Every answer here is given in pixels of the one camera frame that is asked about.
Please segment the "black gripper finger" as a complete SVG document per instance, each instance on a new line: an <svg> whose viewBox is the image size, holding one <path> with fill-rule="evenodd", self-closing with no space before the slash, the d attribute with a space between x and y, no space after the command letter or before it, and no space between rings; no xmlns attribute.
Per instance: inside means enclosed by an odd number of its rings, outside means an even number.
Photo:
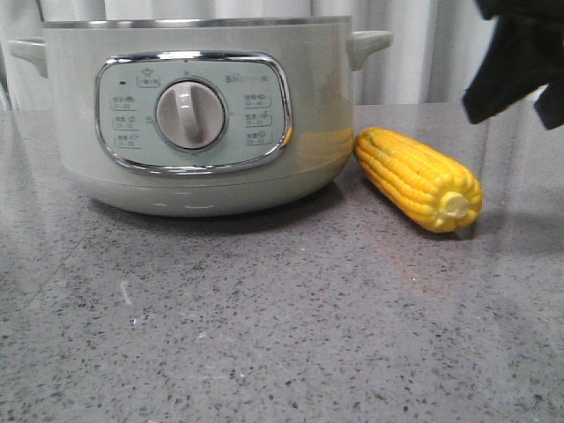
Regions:
<svg viewBox="0 0 564 423"><path fill-rule="evenodd" d="M563 125L563 2L478 1L493 36L462 102L477 124L543 87L534 108L548 130Z"/></svg>

